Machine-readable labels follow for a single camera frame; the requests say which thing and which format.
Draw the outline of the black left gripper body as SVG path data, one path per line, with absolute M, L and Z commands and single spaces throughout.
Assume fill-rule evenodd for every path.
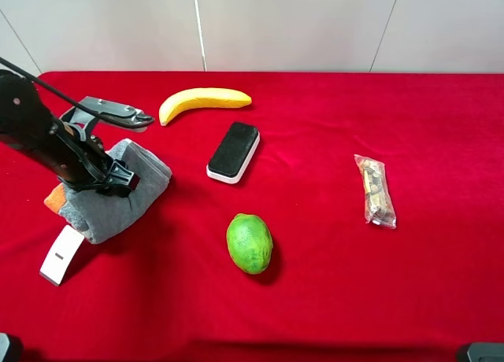
M 113 160 L 94 142 L 82 141 L 75 131 L 54 120 L 34 148 L 34 160 L 73 190 L 104 190 Z

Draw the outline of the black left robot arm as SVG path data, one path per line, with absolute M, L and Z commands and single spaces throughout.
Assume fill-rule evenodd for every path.
M 96 116 L 75 106 L 56 117 L 30 80 L 1 71 L 1 142 L 53 172 L 74 191 L 126 198 L 140 178 L 92 135 L 97 123 Z

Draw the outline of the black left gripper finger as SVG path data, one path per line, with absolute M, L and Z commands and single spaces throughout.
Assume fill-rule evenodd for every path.
M 139 176 L 130 171 L 124 161 L 114 161 L 107 173 L 102 193 L 126 198 L 136 189 L 139 181 Z

